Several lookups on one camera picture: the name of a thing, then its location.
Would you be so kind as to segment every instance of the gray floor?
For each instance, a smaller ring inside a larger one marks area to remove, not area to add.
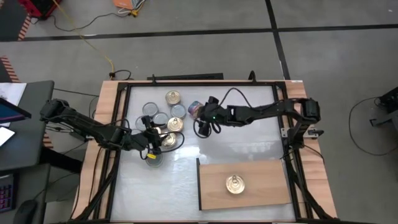
[[[78,26],[97,15],[116,12],[108,0],[62,3]],[[148,0],[137,18],[105,17],[84,34],[116,34],[176,30],[268,28],[264,1]],[[346,26],[398,23],[397,1],[272,1],[279,27]],[[60,27],[70,28],[59,12]],[[73,35],[53,28],[52,19],[29,27],[27,36]],[[343,220],[397,223],[398,152],[369,156],[355,148],[348,134],[348,113],[359,100],[379,96],[398,85],[398,30],[346,30],[280,34],[292,79],[304,80],[308,96],[318,100],[325,130],[320,138],[326,171],[338,216]],[[116,69],[129,69],[133,78],[155,75],[223,72],[227,79],[246,79],[250,70],[261,79],[283,79],[272,34],[193,35],[97,39],[92,44],[107,53]],[[54,80],[67,90],[98,94],[109,64],[80,40],[0,43],[22,82]],[[82,113],[92,97],[54,93]],[[372,128],[369,119],[382,114],[372,101],[353,113],[359,144],[384,152],[397,142],[390,127]],[[79,144],[51,133],[56,150]],[[54,170],[52,178],[64,175]],[[77,184],[53,189],[49,200],[62,197]],[[50,202],[45,222],[65,220],[70,200]]]

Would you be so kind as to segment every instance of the orange object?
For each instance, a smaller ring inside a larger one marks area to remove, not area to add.
[[[134,6],[132,0],[113,0],[113,4],[117,7],[133,10]]]

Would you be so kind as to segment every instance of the keyboard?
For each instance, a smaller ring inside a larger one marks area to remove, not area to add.
[[[15,183],[13,174],[0,175],[0,213],[15,209]]]

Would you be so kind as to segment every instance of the robotic arm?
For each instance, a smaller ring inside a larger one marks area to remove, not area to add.
[[[295,110],[295,105],[301,105],[301,113]],[[287,131],[288,144],[292,147],[303,147],[304,133],[311,124],[318,123],[321,118],[319,104],[313,99],[294,98],[258,107],[228,105],[223,108],[218,104],[218,100],[211,96],[208,102],[198,109],[196,122],[199,123],[198,133],[204,136],[202,138],[206,138],[211,134],[211,129],[220,133],[221,126],[241,127],[258,119],[282,115],[297,121],[296,125]]]
[[[93,136],[99,146],[109,150],[136,149],[145,150],[152,145],[153,154],[160,154],[160,146],[166,136],[160,137],[155,124],[148,116],[142,118],[146,131],[139,134],[131,134],[130,128],[115,126],[113,123],[102,124],[69,107],[65,100],[50,100],[40,111],[40,120],[53,123],[64,123],[77,129],[86,135]]]

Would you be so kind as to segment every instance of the orange striped tape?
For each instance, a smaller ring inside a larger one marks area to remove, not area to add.
[[[6,68],[6,71],[8,73],[8,75],[10,76],[11,80],[13,83],[20,83],[21,81],[19,80],[17,74],[15,74],[14,69],[11,66],[10,61],[8,60],[8,58],[6,56],[2,56],[0,57],[0,60],[2,62],[2,64],[4,65],[4,67]],[[54,146],[51,142],[50,137],[48,136],[47,133],[44,133],[44,138],[43,138],[43,145],[49,149],[53,149]]]
[[[21,31],[19,31],[18,40],[23,40],[25,38],[29,25],[30,25],[30,16],[28,15],[26,16],[26,19],[21,27]]]

